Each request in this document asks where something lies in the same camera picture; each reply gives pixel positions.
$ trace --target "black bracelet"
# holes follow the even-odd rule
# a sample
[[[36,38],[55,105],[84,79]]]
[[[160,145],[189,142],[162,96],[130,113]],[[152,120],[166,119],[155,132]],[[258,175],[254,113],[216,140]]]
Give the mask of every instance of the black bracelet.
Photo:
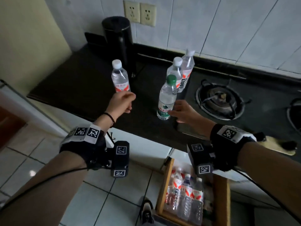
[[[102,113],[102,115],[103,115],[103,114],[105,114],[105,115],[107,115],[107,116],[109,116],[109,117],[111,118],[111,120],[112,120],[112,122],[113,122],[113,124],[112,124],[111,127],[113,127],[113,125],[115,124],[115,121],[114,121],[113,117],[112,117],[110,114],[108,114],[108,113]]]

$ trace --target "open drawer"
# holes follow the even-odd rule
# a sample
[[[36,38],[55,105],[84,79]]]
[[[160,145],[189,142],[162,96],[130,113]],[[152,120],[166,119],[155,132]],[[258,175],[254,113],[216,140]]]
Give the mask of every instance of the open drawer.
[[[176,215],[165,211],[164,201],[167,193],[169,178],[175,160],[171,159],[164,173],[164,181],[160,189],[156,204],[155,220],[166,225],[194,226],[194,224],[178,218]],[[230,226],[230,186],[227,178],[213,175],[214,211],[216,220],[213,226]]]

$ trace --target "wall socket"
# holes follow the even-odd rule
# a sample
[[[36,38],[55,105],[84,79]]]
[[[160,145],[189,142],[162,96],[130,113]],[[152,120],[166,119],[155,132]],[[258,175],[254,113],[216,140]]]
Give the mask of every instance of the wall socket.
[[[139,2],[123,0],[124,15],[130,22],[140,23]]]
[[[149,26],[156,26],[156,12],[155,5],[140,3],[140,23]]]

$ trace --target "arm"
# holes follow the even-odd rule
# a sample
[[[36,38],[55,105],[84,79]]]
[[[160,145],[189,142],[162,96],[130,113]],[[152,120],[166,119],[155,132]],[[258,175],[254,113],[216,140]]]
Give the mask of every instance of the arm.
[[[216,124],[198,114],[186,101],[175,102],[171,116],[187,123],[210,139]],[[301,219],[301,164],[255,142],[246,143],[238,154],[238,166]]]
[[[131,102],[134,99],[134,93],[128,91],[116,93],[111,99],[106,112],[116,121],[122,113],[130,113],[132,109]],[[112,121],[107,115],[102,115],[94,124],[106,133],[112,125]],[[51,176],[85,167],[86,163],[79,155],[68,151],[61,152],[20,188],[10,200]],[[65,174],[30,191],[0,212],[1,225],[57,226],[87,173],[87,170],[83,170]]]

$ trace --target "human hand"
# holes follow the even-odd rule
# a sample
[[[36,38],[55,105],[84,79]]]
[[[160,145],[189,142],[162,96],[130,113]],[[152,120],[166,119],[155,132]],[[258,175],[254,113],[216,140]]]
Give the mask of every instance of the human hand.
[[[177,117],[177,122],[191,124],[195,119],[202,117],[197,113],[185,100],[177,100],[173,106],[173,110],[168,114]]]
[[[130,113],[132,109],[132,101],[136,95],[130,91],[117,92],[111,98],[106,113],[110,114],[116,121],[123,113]]]

